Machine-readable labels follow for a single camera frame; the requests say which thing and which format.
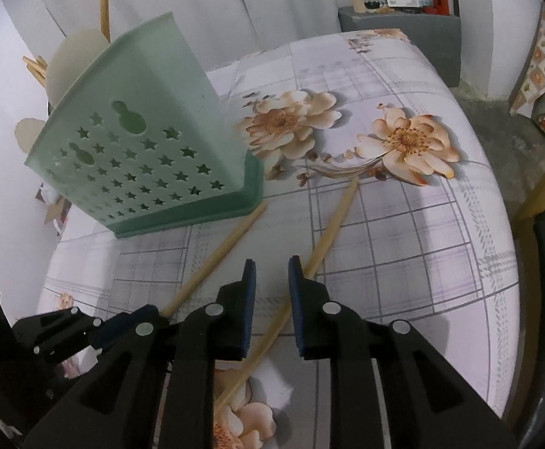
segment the tile pattern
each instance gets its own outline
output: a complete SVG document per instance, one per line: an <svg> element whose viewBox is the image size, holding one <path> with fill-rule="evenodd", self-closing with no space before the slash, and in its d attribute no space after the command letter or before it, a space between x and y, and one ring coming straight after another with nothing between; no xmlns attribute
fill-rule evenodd
<svg viewBox="0 0 545 449"><path fill-rule="evenodd" d="M346 42L352 36L294 42L210 76L230 124L245 116L241 96L250 92L332 91L345 118L323 133L333 155L353 145L356 133L370 133L371 121L380 116L378 103L436 113L448 125L466 158L456 165L456 180L432 177L424 188L393 179L361 180L317 278L333 299L365 319L413 322L501 414L513 376L519 306L513 241L495 178L461 109L415 47L375 37L369 52L357 54ZM289 257L308 257L347 183L316 177L300 188L295 171L266 183L268 211L176 319L214 300L218 287L237 280L245 259L253 258L258 266L256 341L287 295ZM68 291L82 309L105 317L145 302L163 306L239 221L119 241L109 232L91 230L83 217L71 217L43 299ZM79 237L73 233L77 224L84 225ZM292 336L289 324L255 374L263 390L258 396L274 408L280 427L267 447L327 447L328 364L301 361ZM304 424L287 419L302 412L308 414ZM291 428L283 428L283 421Z"/></svg>

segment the floor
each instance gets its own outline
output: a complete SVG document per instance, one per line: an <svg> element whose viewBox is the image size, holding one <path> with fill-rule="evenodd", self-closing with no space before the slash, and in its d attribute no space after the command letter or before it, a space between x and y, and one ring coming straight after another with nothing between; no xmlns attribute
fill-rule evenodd
<svg viewBox="0 0 545 449"><path fill-rule="evenodd" d="M545 135L505 101L456 97L493 167L508 215L520 207L545 171Z"/></svg>

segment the patterned tablecloth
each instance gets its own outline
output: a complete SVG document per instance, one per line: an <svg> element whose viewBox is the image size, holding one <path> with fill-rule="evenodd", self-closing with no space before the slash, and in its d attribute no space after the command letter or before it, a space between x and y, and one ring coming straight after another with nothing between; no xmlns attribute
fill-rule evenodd
<svg viewBox="0 0 545 449"><path fill-rule="evenodd" d="M501 414L514 371L519 290L514 245L495 177L466 116L426 58L404 39L334 34L247 56L209 77L229 127L249 115L245 95L290 89L331 91L335 125L317 144L333 156L371 133L379 103L432 113L462 154L456 178L427 187L366 178L317 276L331 297L375 322L410 320ZM313 178L300 187L290 171L268 182L269 207L178 319L214 300L240 278L246 258L258 269L253 339L287 295L287 261L306 259L347 181ZM166 305L240 219L116 239L80 210L70 212L38 312L61 292L89 314L109 318L145 303ZM82 361L91 366L91 353ZM329 445L329 365L298 357L288 325L253 377L255 399L275 412L274 447Z"/></svg>

